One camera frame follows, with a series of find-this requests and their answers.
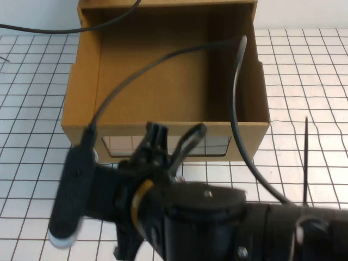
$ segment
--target yellow ring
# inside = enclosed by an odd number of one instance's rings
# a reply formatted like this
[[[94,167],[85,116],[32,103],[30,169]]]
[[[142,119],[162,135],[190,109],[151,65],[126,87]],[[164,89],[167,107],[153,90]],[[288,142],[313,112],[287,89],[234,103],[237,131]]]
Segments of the yellow ring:
[[[133,221],[133,225],[136,228],[136,230],[138,230],[138,232],[140,233],[139,230],[139,225],[138,225],[138,210],[139,210],[139,205],[140,202],[143,198],[143,196],[148,192],[148,190],[150,188],[153,187],[153,182],[149,179],[145,180],[142,185],[140,185],[138,187],[138,189],[136,190],[134,197],[132,199],[132,206],[130,207],[130,216],[132,218]]]

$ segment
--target grid paper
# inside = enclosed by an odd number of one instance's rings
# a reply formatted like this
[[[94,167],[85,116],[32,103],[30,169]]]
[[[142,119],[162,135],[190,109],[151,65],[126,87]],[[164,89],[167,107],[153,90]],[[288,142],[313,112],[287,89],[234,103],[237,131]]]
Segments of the grid paper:
[[[60,119],[78,35],[0,36],[0,256],[2,260],[114,260],[115,225],[85,219],[78,241],[58,250],[47,224],[70,142]],[[348,29],[257,30],[271,127],[254,163],[292,201],[302,200],[305,116],[311,206],[348,208]],[[188,182],[276,200],[242,162],[187,163]],[[160,260],[144,243],[137,260]]]

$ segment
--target black cable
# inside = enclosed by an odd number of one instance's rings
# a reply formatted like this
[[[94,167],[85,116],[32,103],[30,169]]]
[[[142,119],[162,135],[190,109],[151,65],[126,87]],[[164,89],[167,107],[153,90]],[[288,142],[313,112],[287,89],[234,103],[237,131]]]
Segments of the black cable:
[[[131,8],[129,8],[124,14],[114,19],[111,19],[110,21],[107,21],[105,23],[101,23],[91,27],[68,29],[68,30],[44,30],[44,29],[25,28],[25,27],[19,27],[19,26],[10,26],[8,24],[0,24],[0,28],[27,32],[27,33],[35,33],[35,34],[74,34],[74,33],[82,33],[82,32],[91,31],[91,30],[99,30],[99,29],[102,29],[103,27],[110,26],[114,23],[120,22],[121,20],[126,18],[138,7],[140,2],[141,0],[136,0],[135,4]]]
[[[308,186],[308,118],[304,126],[304,155],[303,155],[303,205],[307,204],[307,186]]]
[[[235,108],[235,97],[236,97],[236,90],[237,90],[237,82],[238,82],[238,76],[241,69],[241,65],[243,62],[243,56],[245,53],[246,48],[246,36],[244,35],[241,39],[240,45],[238,47],[237,55],[235,58],[235,73],[233,75],[233,87],[232,87],[232,95],[231,95],[231,102],[230,102],[230,117],[231,117],[231,128],[234,136],[235,143],[238,147],[238,150],[240,152],[240,155],[242,156],[243,160],[245,161],[245,164],[251,171],[251,173],[255,176],[256,180],[261,183],[261,185],[269,191],[276,199],[278,199],[281,203],[285,204],[292,204],[290,200],[288,200],[286,197],[284,197],[282,194],[280,194],[268,181],[261,175],[261,173],[256,169],[255,165],[251,161],[250,157],[248,156],[248,153],[244,147],[244,144],[242,142],[241,135],[239,133],[239,127],[238,127],[238,119],[237,119],[237,112]]]
[[[216,42],[211,42],[211,43],[205,43],[204,45],[199,45],[195,47],[190,47],[186,48],[180,51],[175,51],[172,53],[169,53],[158,60],[146,65],[139,71],[134,72],[130,76],[128,76],[123,82],[121,82],[109,95],[108,97],[103,101],[103,103],[100,105],[96,113],[94,114],[92,121],[90,123],[90,128],[95,129],[97,125],[97,121],[99,118],[102,116],[104,113],[105,109],[107,106],[110,104],[110,102],[132,81],[137,79],[139,76],[147,72],[148,70],[154,68],[156,65],[159,65],[173,57],[176,57],[181,54],[185,53],[190,53],[190,52],[196,52],[200,51],[203,49],[217,49],[217,48],[223,48],[227,46],[233,46],[236,44],[236,38],[235,39],[229,39],[225,41],[216,41]],[[237,113],[236,113],[236,108],[235,108],[235,93],[236,93],[236,88],[237,88],[237,81],[238,81],[238,75],[239,71],[241,68],[241,64],[243,61],[243,56],[246,48],[246,36],[243,36],[241,38],[241,43],[239,44],[238,47],[238,52],[237,52],[237,57],[236,57],[236,70],[235,74],[233,75],[233,87],[232,87],[232,100],[230,102],[231,108],[230,108],[230,113],[231,113],[231,127],[232,127],[232,132],[234,136],[234,140],[237,144],[238,150],[245,161],[246,165],[250,169],[251,173],[255,176],[256,180],[261,183],[265,187],[266,190],[268,190],[273,196],[275,196],[276,199],[278,199],[282,203],[291,203],[290,200],[288,200],[286,197],[284,197],[282,194],[280,194],[275,188],[271,186],[271,184],[268,183],[268,181],[260,174],[260,172],[256,169],[255,165],[252,163],[250,157],[248,156],[246,149],[244,147],[244,144],[242,142],[240,133],[239,133],[239,128],[238,128],[238,121],[237,121]]]
[[[236,40],[237,40],[237,38],[229,39],[229,40],[225,40],[225,41],[210,42],[210,43],[205,43],[203,45],[189,47],[189,48],[186,48],[186,49],[175,51],[175,52],[166,54],[165,56],[157,59],[156,61],[153,61],[152,63],[146,65],[145,67],[143,67],[139,71],[136,71],[136,72],[132,73],[125,80],[123,80],[123,82],[121,82],[108,95],[108,97],[103,101],[103,103],[100,105],[100,107],[98,108],[98,110],[94,114],[94,117],[93,117],[93,119],[91,121],[91,126],[96,126],[97,121],[102,116],[102,114],[105,111],[106,107],[116,97],[116,95],[118,95],[123,90],[123,88],[125,88],[128,84],[130,84],[132,81],[137,79],[139,76],[141,76],[142,74],[144,74],[148,70],[154,68],[156,65],[159,65],[159,64],[161,64],[161,63],[163,63],[163,62],[165,62],[165,61],[167,61],[167,60],[169,60],[169,59],[171,59],[173,57],[181,55],[181,54],[190,53],[190,52],[197,52],[197,51],[204,50],[204,49],[218,49],[218,48],[223,48],[223,47],[227,47],[227,46],[232,46],[232,45],[236,44]]]

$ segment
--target cardboard box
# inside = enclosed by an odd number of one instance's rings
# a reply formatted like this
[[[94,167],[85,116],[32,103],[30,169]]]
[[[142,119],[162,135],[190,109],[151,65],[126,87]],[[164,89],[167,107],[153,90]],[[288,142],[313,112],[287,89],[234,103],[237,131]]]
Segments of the cardboard box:
[[[107,21],[134,0],[80,0],[83,27]],[[270,119],[262,64],[258,61],[252,0],[142,0],[135,13],[104,30],[81,33],[70,72],[62,127],[73,144],[108,93],[134,71],[182,48],[247,35],[238,84],[237,112],[244,144],[252,157]],[[131,154],[147,121],[169,126],[169,149],[198,122],[206,140],[188,161],[241,160],[228,116],[229,80],[235,48],[181,55],[155,67],[124,89],[97,125],[100,162]]]

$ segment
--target box cutout window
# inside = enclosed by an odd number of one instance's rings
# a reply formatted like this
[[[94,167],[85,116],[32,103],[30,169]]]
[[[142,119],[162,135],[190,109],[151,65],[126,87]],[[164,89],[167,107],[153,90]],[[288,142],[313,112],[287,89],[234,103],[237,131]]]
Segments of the box cutout window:
[[[111,157],[129,157],[142,141],[142,136],[104,136],[104,144]],[[180,136],[168,136],[168,153],[173,154]],[[207,136],[189,154],[190,156],[225,156],[231,136]]]

